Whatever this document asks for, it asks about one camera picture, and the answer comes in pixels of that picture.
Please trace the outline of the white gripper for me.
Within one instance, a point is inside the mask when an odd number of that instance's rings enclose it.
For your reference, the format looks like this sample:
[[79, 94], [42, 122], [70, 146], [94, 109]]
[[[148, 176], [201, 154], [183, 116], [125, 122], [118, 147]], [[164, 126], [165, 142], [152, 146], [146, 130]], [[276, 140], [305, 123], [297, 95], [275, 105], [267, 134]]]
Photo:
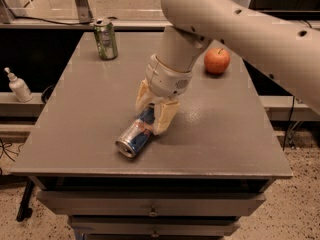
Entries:
[[164, 98], [176, 98], [187, 90], [192, 78], [192, 68], [193, 62], [183, 62], [178, 71], [174, 66], [163, 64], [155, 54], [151, 56], [146, 69], [146, 79], [140, 83], [135, 109], [140, 113], [149, 103], [156, 103], [154, 135], [160, 135], [169, 128], [180, 108], [180, 102], [178, 99]]

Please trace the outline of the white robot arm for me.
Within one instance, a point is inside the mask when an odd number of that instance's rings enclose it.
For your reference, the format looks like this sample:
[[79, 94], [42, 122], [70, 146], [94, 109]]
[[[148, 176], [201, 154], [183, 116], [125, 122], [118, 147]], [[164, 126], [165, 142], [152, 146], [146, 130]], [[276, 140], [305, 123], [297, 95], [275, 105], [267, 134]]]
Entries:
[[264, 75], [320, 113], [320, 31], [242, 7], [232, 0], [161, 0], [165, 27], [149, 60], [136, 111], [155, 105], [153, 133], [165, 132], [187, 90], [197, 58], [224, 43]]

